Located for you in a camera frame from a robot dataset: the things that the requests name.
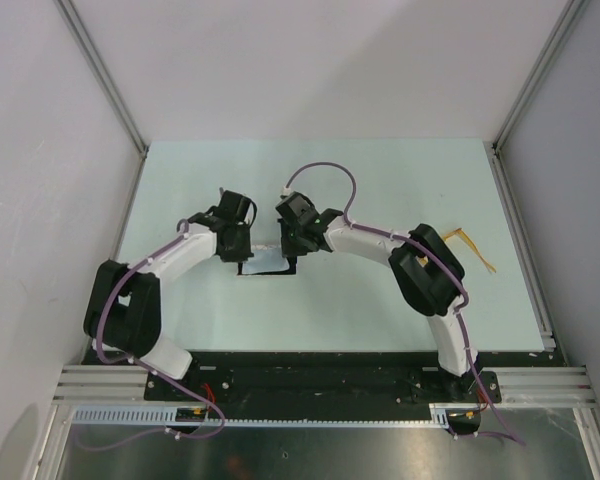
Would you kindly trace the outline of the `white geometric glasses case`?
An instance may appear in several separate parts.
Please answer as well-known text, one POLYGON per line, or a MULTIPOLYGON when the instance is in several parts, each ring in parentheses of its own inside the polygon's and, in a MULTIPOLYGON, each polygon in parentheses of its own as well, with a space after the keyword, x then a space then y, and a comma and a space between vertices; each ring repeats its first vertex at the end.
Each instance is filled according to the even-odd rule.
POLYGON ((246 262, 238 264, 239 276, 291 276, 297 273, 297 258, 285 257, 280 245, 253 245, 252 254, 246 262))

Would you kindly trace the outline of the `blue cleaning cloth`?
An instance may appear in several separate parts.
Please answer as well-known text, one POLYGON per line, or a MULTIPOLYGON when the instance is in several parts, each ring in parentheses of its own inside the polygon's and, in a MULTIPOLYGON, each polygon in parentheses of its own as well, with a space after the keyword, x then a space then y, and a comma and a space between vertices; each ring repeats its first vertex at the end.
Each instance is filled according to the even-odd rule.
POLYGON ((268 275, 286 272, 290 265, 279 248, 256 250, 253 256, 243 264, 243 275, 268 275))

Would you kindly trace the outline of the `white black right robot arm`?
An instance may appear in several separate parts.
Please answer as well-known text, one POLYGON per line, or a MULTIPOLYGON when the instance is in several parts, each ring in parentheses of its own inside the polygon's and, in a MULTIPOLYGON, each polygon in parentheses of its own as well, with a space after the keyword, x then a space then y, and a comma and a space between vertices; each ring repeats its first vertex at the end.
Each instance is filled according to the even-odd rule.
POLYGON ((435 229, 420 224, 406 235, 353 223, 339 210, 320 213, 291 191, 276 205, 282 253, 300 257, 325 251, 361 257, 389 268, 406 303, 423 315, 436 342, 443 393, 464 401, 477 389, 470 370, 477 352, 456 315, 468 304, 464 268, 435 229))

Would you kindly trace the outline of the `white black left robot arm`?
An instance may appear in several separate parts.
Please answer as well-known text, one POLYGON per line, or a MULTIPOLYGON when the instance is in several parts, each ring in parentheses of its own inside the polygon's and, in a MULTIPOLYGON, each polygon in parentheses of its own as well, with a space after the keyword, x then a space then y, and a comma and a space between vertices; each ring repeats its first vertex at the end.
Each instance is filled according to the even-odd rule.
POLYGON ((166 377, 177 398, 194 397, 200 374, 191 369, 192 354, 163 331, 162 293, 202 262, 213 257, 244 263, 253 256, 250 231, 255 202, 223 190, 217 205, 183 218, 176 236, 134 264, 103 262, 92 287, 83 323, 97 358, 106 365, 127 361, 166 377))

